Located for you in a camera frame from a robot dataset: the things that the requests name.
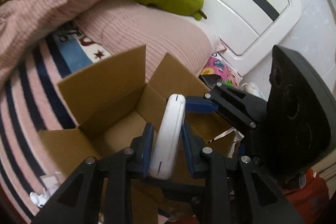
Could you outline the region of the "white oval device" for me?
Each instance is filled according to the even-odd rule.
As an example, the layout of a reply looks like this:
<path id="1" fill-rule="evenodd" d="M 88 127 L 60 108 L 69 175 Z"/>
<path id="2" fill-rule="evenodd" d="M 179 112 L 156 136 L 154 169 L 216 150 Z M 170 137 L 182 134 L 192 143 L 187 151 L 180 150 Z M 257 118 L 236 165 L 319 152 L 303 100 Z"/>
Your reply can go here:
<path id="1" fill-rule="evenodd" d="M 186 99 L 172 94 L 166 104 L 157 139 L 151 153 L 149 174 L 159 180 L 171 178 L 178 154 L 182 124 L 185 120 Z"/>

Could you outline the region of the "colourful pink bag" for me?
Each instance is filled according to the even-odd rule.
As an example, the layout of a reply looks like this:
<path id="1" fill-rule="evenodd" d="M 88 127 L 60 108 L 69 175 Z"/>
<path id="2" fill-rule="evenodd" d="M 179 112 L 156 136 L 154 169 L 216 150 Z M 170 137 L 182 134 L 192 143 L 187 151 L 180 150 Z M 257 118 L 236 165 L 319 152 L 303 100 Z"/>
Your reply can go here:
<path id="1" fill-rule="evenodd" d="M 208 86 L 216 84 L 220 80 L 228 86 L 240 88 L 242 80 L 238 71 L 219 53 L 213 53 L 200 73 L 200 78 L 207 82 Z"/>

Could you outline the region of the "brown cardboard box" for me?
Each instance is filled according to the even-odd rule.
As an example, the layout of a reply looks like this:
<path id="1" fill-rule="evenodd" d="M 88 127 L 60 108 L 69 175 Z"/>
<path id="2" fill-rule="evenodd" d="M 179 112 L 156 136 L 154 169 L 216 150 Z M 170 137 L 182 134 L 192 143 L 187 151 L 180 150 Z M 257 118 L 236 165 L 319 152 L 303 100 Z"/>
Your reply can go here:
<path id="1" fill-rule="evenodd" d="M 75 129 L 40 131 L 39 136 L 60 172 L 68 177 L 88 156 L 112 156 L 141 136 L 147 122 L 154 140 L 171 94 L 203 96 L 209 91 L 174 56 L 167 53 L 149 82 L 145 82 L 145 46 L 108 57 L 58 83 L 58 88 L 78 122 Z M 231 126 L 216 113 L 186 113 L 195 135 L 208 142 Z M 193 215 L 187 203 L 169 201 L 158 186 L 131 183 L 134 223 L 155 223 L 154 210 L 177 218 Z"/>

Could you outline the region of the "white earbud case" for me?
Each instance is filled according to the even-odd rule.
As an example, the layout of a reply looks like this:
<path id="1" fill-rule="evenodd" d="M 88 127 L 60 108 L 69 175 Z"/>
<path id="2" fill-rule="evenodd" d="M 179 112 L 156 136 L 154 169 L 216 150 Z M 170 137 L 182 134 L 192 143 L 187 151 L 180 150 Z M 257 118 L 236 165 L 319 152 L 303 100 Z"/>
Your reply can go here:
<path id="1" fill-rule="evenodd" d="M 48 191 L 44 191 L 41 195 L 31 192 L 29 196 L 31 202 L 40 209 L 43 208 L 50 199 L 50 193 Z"/>

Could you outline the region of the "pink ribbed pillow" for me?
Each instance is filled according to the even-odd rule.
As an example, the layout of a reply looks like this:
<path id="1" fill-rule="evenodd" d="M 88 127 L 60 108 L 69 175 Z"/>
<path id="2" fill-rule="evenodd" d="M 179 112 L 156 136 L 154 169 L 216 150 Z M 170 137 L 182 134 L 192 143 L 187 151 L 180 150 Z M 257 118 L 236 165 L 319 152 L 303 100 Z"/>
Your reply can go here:
<path id="1" fill-rule="evenodd" d="M 198 76 L 210 56 L 224 47 L 194 18 L 148 8 L 132 0 L 103 0 L 80 14 L 75 24 L 111 55 L 146 47 L 146 79 L 169 53 Z"/>

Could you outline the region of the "striped pink fleece blanket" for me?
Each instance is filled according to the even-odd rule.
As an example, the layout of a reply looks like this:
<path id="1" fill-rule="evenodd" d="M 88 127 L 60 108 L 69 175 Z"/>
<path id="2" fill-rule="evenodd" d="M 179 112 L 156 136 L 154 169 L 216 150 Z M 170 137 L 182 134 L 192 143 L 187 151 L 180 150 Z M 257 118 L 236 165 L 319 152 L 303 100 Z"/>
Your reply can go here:
<path id="1" fill-rule="evenodd" d="M 41 40 L 6 80 L 1 90 L 1 195 L 21 223 L 30 223 L 39 211 L 30 194 L 43 192 L 42 177 L 58 174 L 39 133 L 77 126 L 58 82 L 108 56 L 70 23 Z"/>

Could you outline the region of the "white bed headboard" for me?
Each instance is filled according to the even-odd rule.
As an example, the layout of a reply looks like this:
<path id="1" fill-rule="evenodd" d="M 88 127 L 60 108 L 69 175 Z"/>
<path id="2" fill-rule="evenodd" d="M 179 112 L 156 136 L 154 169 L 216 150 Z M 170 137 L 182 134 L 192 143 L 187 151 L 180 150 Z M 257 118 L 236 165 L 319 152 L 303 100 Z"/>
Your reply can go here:
<path id="1" fill-rule="evenodd" d="M 301 17 L 300 0 L 204 0 L 203 23 L 224 43 L 223 57 L 241 76 L 279 44 Z"/>

